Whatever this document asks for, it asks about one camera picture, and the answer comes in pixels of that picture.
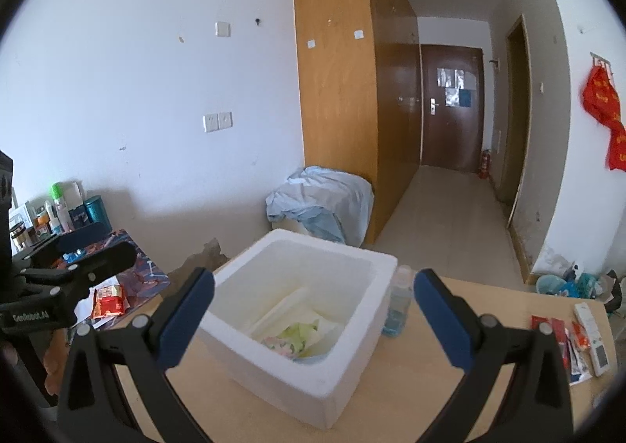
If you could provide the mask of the person left hand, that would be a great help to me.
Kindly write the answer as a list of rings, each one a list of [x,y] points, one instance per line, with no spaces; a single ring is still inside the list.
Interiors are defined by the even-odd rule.
[[[61,384],[63,383],[68,354],[69,345],[66,340],[66,331],[54,331],[49,348],[42,359],[43,368],[45,368],[47,373],[45,387],[50,395],[61,393]]]

